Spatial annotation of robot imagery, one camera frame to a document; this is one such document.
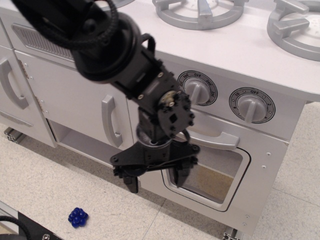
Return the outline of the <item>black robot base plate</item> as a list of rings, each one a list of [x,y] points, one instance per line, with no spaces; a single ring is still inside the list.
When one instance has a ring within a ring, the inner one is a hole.
[[[63,240],[53,231],[22,213],[0,211],[1,240]]]

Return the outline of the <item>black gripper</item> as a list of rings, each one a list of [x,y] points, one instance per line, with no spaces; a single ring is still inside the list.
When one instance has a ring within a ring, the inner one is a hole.
[[[112,156],[114,175],[123,178],[131,193],[139,192],[138,178],[146,172],[171,169],[171,182],[182,187],[197,166],[200,147],[187,141],[170,140],[162,146],[147,146],[141,142]]]

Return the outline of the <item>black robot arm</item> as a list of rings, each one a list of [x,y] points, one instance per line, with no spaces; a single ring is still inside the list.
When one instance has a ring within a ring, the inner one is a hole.
[[[132,193],[138,177],[170,169],[181,187],[197,164],[200,148],[187,131],[194,123],[189,96],[174,75],[156,59],[156,42],[107,2],[94,0],[16,0],[24,18],[46,39],[71,51],[77,71],[86,79],[111,84],[138,105],[137,143],[110,161],[115,176]]]

